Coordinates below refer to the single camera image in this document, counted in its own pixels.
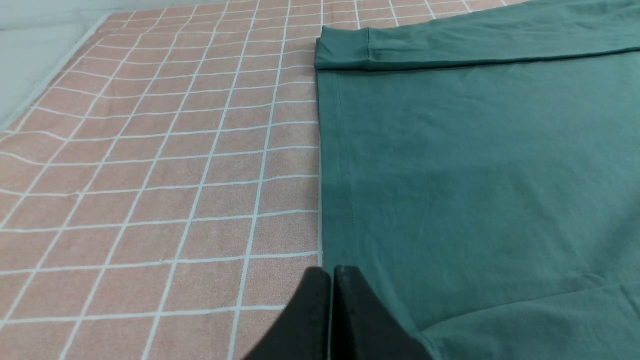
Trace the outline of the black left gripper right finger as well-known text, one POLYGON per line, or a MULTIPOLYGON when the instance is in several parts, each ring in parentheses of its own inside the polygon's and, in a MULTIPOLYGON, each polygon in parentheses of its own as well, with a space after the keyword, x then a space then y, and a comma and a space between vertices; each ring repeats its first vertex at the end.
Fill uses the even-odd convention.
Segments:
POLYGON ((356 266, 333 274, 332 360, 430 360, 386 309, 356 266))

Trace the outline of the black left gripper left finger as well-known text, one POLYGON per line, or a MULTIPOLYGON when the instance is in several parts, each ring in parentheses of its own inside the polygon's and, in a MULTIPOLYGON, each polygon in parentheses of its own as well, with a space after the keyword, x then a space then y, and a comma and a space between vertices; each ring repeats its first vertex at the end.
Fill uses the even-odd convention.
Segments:
POLYGON ((246 360, 326 360, 328 357, 329 274, 307 268, 274 324, 245 355, 246 360))

